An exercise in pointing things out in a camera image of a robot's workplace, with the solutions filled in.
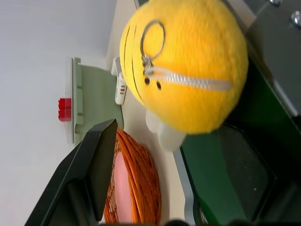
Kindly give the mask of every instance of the black stitched eye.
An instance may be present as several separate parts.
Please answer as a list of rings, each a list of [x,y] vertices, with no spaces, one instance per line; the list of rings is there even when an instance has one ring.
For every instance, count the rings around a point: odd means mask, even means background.
[[[150,83],[150,79],[149,78],[145,78],[144,82],[145,82],[146,85],[148,85]]]
[[[159,90],[161,90],[161,84],[158,81],[157,81],[157,87],[158,87]]]

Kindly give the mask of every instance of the plush toy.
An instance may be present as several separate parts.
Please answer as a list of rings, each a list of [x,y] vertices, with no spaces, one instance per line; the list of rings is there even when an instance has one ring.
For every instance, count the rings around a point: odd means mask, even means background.
[[[221,0],[150,0],[129,20],[121,69],[163,149],[210,133],[236,106],[248,68],[244,36]]]

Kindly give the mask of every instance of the orange wire basket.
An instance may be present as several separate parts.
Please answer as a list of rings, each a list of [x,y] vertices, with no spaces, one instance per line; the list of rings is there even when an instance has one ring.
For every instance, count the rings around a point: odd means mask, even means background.
[[[116,136],[113,171],[104,207],[105,222],[119,223],[114,168],[120,152],[128,172],[132,223],[158,225],[161,218],[161,192],[157,170],[147,149],[121,129],[118,129]]]

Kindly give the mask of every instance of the pink object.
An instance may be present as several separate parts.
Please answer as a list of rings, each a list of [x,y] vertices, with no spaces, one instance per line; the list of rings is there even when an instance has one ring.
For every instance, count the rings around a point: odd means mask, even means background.
[[[127,168],[119,152],[114,168],[115,198],[120,223],[132,223],[132,205]]]

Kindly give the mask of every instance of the green surface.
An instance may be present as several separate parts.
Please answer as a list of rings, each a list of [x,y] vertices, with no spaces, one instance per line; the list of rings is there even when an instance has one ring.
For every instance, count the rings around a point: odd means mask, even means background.
[[[252,62],[239,104],[227,121],[245,131],[274,171],[289,168],[283,163],[286,157],[301,163],[300,131]],[[209,222],[223,225],[247,217],[227,172],[219,135],[188,136],[182,154],[196,201]]]
[[[74,143],[77,145],[94,125],[117,119],[123,129],[121,107],[115,102],[116,76],[73,60]]]

